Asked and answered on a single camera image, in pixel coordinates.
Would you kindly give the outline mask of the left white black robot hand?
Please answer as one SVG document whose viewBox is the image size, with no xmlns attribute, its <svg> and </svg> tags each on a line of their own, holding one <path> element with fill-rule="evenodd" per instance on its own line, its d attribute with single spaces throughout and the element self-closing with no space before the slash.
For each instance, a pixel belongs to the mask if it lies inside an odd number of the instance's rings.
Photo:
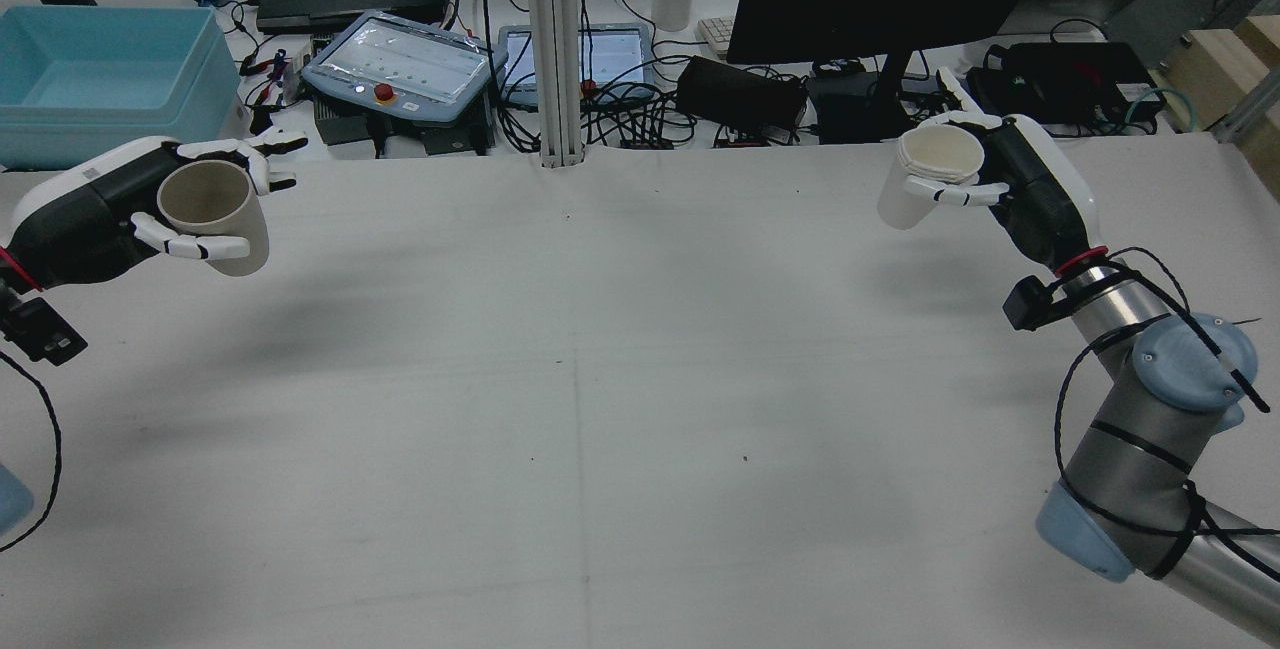
<svg viewBox="0 0 1280 649">
<path fill-rule="evenodd" d="M 29 189 L 3 247 L 3 283 L 17 293 L 105 283 L 156 253 L 247 276 L 266 262 L 265 195 L 294 186 L 273 154 L 302 148 L 300 131 L 182 143 L 131 140 Z"/>
</svg>

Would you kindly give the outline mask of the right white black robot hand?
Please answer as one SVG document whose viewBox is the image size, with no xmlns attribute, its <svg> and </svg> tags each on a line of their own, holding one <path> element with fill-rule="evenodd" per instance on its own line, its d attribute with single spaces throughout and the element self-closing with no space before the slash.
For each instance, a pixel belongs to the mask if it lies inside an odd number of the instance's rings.
<svg viewBox="0 0 1280 649">
<path fill-rule="evenodd" d="M 1094 195 L 1056 140 L 1021 113 L 993 115 L 941 69 L 957 102 L 905 131 L 877 204 L 882 221 L 910 229 L 941 204 L 987 207 L 1012 244 L 1055 276 L 1103 251 Z"/>
</svg>

